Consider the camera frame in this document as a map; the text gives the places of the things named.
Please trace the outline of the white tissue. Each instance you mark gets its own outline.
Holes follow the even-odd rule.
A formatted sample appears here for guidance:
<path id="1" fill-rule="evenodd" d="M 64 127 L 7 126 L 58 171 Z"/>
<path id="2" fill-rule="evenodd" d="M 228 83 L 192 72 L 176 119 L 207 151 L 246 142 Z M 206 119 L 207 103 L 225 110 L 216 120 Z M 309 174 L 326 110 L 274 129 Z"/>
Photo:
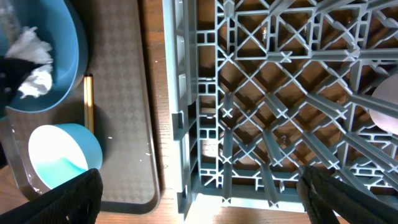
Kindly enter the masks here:
<path id="1" fill-rule="evenodd" d="M 27 78 L 18 86 L 20 99 L 27 96 L 38 98 L 46 95 L 53 85 L 53 58 L 49 54 L 52 47 L 38 38 L 36 30 L 37 27 L 24 27 L 20 36 L 5 54 L 6 58 L 32 62 L 35 67 L 28 72 Z"/>

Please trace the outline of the grey dishwasher rack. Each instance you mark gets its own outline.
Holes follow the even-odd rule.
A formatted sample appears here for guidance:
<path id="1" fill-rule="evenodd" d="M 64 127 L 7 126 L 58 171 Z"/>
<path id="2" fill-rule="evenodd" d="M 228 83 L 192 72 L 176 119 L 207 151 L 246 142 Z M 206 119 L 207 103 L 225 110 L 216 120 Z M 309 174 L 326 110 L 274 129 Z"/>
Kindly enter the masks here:
<path id="1" fill-rule="evenodd" d="M 397 74 L 396 1 L 164 1 L 178 214 L 303 212 L 314 166 L 397 206 L 397 135 L 372 97 Z"/>

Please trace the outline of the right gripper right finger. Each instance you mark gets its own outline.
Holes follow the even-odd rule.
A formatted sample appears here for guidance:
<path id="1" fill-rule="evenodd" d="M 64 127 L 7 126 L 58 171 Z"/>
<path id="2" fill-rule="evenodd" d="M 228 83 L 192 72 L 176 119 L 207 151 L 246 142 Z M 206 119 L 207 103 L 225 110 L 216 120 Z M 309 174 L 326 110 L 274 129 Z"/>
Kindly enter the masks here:
<path id="1" fill-rule="evenodd" d="M 297 193 L 311 223 L 336 223 L 339 214 L 349 223 L 397 223 L 397 210 L 307 166 L 297 183 Z"/>

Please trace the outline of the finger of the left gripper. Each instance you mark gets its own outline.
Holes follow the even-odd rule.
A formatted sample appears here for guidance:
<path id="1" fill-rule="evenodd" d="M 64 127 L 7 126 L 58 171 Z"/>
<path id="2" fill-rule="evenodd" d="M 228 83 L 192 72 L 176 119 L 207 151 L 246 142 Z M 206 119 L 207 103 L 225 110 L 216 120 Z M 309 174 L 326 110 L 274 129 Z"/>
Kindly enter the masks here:
<path id="1" fill-rule="evenodd" d="M 1 118 L 6 116 L 5 107 L 16 96 L 18 88 L 39 68 L 39 64 L 18 58 L 1 57 Z"/>

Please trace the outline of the light blue bowl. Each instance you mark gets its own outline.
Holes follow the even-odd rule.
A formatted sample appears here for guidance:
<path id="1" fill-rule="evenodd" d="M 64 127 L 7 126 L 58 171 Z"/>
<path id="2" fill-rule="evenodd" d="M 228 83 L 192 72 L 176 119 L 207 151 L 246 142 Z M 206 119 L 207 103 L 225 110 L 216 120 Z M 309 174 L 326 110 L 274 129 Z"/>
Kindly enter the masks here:
<path id="1" fill-rule="evenodd" d="M 103 162 L 95 135 L 75 123 L 46 124 L 34 129 L 28 152 L 35 173 L 49 189 L 90 169 L 100 169 Z"/>

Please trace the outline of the dark blue plate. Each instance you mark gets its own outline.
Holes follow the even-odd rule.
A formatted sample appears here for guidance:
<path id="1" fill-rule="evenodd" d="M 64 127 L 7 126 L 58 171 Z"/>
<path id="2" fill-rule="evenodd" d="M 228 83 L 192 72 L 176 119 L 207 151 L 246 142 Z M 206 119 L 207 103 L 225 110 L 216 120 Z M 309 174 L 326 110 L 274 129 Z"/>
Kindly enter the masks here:
<path id="1" fill-rule="evenodd" d="M 81 20 L 70 1 L 1 1 L 1 57 L 24 27 L 37 27 L 38 38 L 51 45 L 52 89 L 43 96 L 20 99 L 17 91 L 5 107 L 38 113 L 60 104 L 78 86 L 88 63 L 88 45 Z"/>

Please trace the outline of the pink cup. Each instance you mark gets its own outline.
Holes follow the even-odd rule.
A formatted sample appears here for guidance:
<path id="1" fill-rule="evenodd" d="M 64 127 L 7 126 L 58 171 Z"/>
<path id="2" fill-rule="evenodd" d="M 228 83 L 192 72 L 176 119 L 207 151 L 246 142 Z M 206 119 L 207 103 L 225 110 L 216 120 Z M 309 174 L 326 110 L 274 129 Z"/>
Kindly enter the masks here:
<path id="1" fill-rule="evenodd" d="M 381 109 L 369 110 L 374 124 L 388 133 L 397 135 L 397 74 L 381 82 L 372 97 L 378 103 L 382 103 Z"/>

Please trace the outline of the brown serving tray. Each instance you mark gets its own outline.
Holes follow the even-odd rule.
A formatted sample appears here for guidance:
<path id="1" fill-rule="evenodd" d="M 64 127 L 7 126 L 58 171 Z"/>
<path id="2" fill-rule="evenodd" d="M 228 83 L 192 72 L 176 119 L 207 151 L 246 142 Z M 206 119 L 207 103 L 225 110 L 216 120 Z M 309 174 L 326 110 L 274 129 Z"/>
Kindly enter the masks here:
<path id="1" fill-rule="evenodd" d="M 50 124 L 84 126 L 98 140 L 103 162 L 101 209 L 143 215 L 160 201 L 137 1 L 70 1 L 83 25 L 88 63 L 83 78 L 57 106 L 38 113 L 8 108 L 1 144 L 21 193 L 33 200 L 49 188 L 29 159 L 33 130 Z"/>

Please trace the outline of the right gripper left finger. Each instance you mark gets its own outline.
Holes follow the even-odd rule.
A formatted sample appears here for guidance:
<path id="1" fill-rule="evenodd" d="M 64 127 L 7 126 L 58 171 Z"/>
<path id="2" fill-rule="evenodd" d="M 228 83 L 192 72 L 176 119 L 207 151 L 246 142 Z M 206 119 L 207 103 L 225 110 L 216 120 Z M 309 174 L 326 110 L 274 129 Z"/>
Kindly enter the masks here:
<path id="1" fill-rule="evenodd" d="M 100 212 L 103 183 L 90 169 L 1 215 L 1 223 L 94 223 Z"/>

